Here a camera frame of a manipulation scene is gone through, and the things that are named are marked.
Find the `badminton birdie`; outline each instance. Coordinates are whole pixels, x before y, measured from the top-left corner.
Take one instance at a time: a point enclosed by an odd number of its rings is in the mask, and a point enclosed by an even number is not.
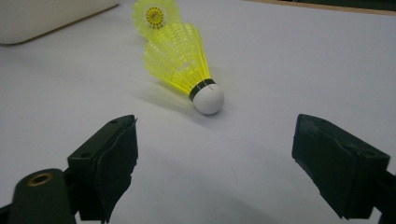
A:
[[[143,56],[148,72],[189,95],[201,113],[217,113],[223,91],[209,74],[198,29],[181,22],[175,1],[139,0],[133,18],[139,34],[148,39]]]

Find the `shuttlecock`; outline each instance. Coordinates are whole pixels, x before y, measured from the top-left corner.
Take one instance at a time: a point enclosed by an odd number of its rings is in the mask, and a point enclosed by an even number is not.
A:
[[[189,95],[192,103],[201,113],[217,113],[224,103],[224,94],[209,74],[198,29],[192,24],[181,22],[177,5],[173,0],[139,0],[136,5],[134,10],[139,12],[134,13],[134,23],[136,27],[138,26],[140,34],[148,38],[143,56],[148,72]],[[171,6],[169,8],[172,8],[176,14],[162,11],[162,14],[166,15],[166,20],[159,23],[160,25],[152,26],[152,22],[146,22],[147,15],[151,15],[149,10],[137,8],[139,6],[144,8],[155,6],[159,9]],[[145,15],[145,17],[142,19],[136,15]],[[149,18],[158,19],[157,15]]]

